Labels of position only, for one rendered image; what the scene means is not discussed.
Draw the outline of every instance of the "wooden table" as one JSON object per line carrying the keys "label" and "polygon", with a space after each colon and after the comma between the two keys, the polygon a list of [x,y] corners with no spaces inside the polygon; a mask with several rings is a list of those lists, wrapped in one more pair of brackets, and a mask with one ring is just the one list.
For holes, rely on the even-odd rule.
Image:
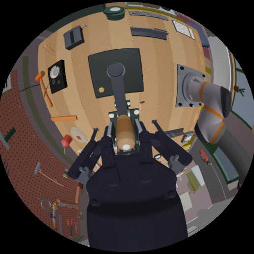
{"label": "wooden table", "polygon": [[[130,15],[126,10],[124,19],[109,21],[103,12],[96,13],[75,20],[51,34],[44,40],[38,49],[38,69],[44,70],[42,78],[45,86],[49,83],[48,67],[64,60],[65,74],[68,87],[51,94],[50,87],[47,93],[53,107],[50,108],[46,97],[45,104],[52,117],[76,115],[76,121],[57,121],[57,128],[63,137],[71,135],[70,129],[77,127],[83,131],[90,140],[93,128],[98,128],[95,140],[103,137],[105,127],[109,125],[108,112],[116,111],[114,96],[97,99],[95,97],[88,56],[121,48],[139,48],[142,62],[144,92],[126,94],[126,100],[130,100],[131,108],[138,108],[140,121],[146,129],[155,133],[157,131],[152,120],[157,119],[163,131],[184,128],[184,132],[194,130],[199,116],[200,107],[175,107],[177,96],[177,64],[186,65],[205,73],[205,58],[202,44],[196,29],[192,28],[195,40],[176,31],[171,17],[167,20]],[[75,26],[83,28],[85,43],[66,50],[63,34]],[[132,36],[130,27],[166,30],[169,34],[167,40]],[[50,54],[48,46],[54,50]],[[182,137],[174,140],[179,145]],[[78,155],[78,149],[84,149],[86,143],[80,143],[73,139],[70,147]],[[153,155],[158,152],[153,148]]]}

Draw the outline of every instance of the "pliers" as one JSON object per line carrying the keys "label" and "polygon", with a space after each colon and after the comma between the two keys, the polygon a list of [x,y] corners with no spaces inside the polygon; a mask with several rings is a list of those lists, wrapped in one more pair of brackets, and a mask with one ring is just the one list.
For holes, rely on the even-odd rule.
{"label": "pliers", "polygon": [[73,223],[73,219],[71,219],[71,224],[69,224],[69,219],[67,219],[67,223],[68,223],[68,227],[69,227],[69,231],[70,231],[70,236],[72,236],[72,223]]}

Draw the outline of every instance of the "pegboard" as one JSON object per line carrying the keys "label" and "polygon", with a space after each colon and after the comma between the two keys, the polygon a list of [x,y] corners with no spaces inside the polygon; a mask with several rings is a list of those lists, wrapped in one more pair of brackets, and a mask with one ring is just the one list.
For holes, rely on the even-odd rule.
{"label": "pegboard", "polygon": [[[57,231],[55,231],[53,219],[50,217],[53,209],[51,208],[47,211],[40,204],[45,198],[50,200],[52,204],[56,202],[57,198],[75,202],[78,182],[71,178],[63,177],[64,170],[66,168],[68,169],[68,167],[51,153],[33,129],[20,97],[17,70],[11,72],[11,86],[12,90],[3,94],[0,99],[0,131],[3,137],[12,128],[16,130],[8,141],[9,150],[5,148],[2,142],[0,144],[2,162],[6,159],[5,167],[8,164],[7,171],[9,170],[9,175],[6,175],[6,178],[9,178],[12,185],[5,184],[4,186],[8,190],[14,188],[24,203],[23,206],[19,207],[19,211],[24,210],[28,213],[26,209],[28,208],[42,223],[58,234],[60,234],[59,215],[61,214],[63,236],[70,239],[67,219],[70,222],[73,219],[72,237],[80,236],[80,219],[77,218],[79,207],[78,209],[74,209],[58,206],[55,223]],[[39,172],[35,175],[34,171],[38,162],[41,163],[40,169],[42,173],[64,184],[64,187],[51,181]],[[47,201],[43,205],[45,208],[50,206]],[[78,222],[78,234],[75,233],[74,222],[76,224]],[[36,228],[36,230],[42,231],[45,229],[43,224],[40,227],[41,229]]]}

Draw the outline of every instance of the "red mallet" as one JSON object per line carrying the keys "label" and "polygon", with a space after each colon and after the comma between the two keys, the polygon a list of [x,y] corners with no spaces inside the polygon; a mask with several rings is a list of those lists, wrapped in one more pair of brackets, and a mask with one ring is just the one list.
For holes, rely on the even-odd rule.
{"label": "red mallet", "polygon": [[62,140],[62,145],[64,149],[64,154],[65,154],[65,147],[69,146],[73,138],[70,135],[65,135],[63,140]]}

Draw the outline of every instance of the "dark green cutting mat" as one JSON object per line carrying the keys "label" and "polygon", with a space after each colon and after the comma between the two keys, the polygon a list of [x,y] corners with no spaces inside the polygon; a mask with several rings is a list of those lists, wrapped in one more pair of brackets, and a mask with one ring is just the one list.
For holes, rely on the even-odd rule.
{"label": "dark green cutting mat", "polygon": [[139,48],[114,49],[88,56],[90,74],[96,98],[114,95],[107,68],[113,63],[125,67],[123,75],[125,93],[144,91],[143,72]]}

